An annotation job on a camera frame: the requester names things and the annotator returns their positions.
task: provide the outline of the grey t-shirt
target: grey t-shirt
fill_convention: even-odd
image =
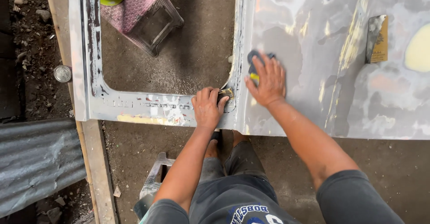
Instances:
[[[326,223],[403,223],[382,200],[367,176],[346,170],[330,176],[316,193]],[[293,224],[279,207],[272,186],[248,175],[226,176],[198,186],[190,215],[170,199],[154,203],[144,224]]]

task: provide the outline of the bare foot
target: bare foot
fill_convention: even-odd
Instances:
[[[243,141],[249,142],[249,138],[242,135],[240,132],[233,130],[233,147],[236,147],[237,144]]]
[[[211,140],[209,142],[208,148],[206,149],[205,158],[218,158],[217,145],[218,140]]]

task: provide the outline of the metal can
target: metal can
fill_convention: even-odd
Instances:
[[[66,65],[57,66],[54,69],[54,77],[61,83],[72,82],[72,67]]]

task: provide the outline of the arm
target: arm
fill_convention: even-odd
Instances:
[[[228,97],[222,98],[217,106],[218,91],[212,87],[204,88],[191,99],[197,127],[167,172],[153,203],[160,199],[171,199],[189,212],[206,148],[228,100]]]
[[[258,87],[245,78],[251,95],[265,106],[279,122],[298,156],[305,162],[315,188],[332,174],[359,169],[357,164],[323,130],[285,101],[285,70],[275,58],[261,54],[265,66],[254,56],[252,61],[260,76]]]

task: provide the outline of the person's right hand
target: person's right hand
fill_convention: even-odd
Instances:
[[[255,86],[249,76],[245,77],[245,83],[255,100],[260,105],[268,107],[271,103],[285,101],[285,70],[275,57],[269,59],[266,54],[262,52],[260,54],[266,64],[265,66],[257,56],[252,58],[260,78],[258,87]]]

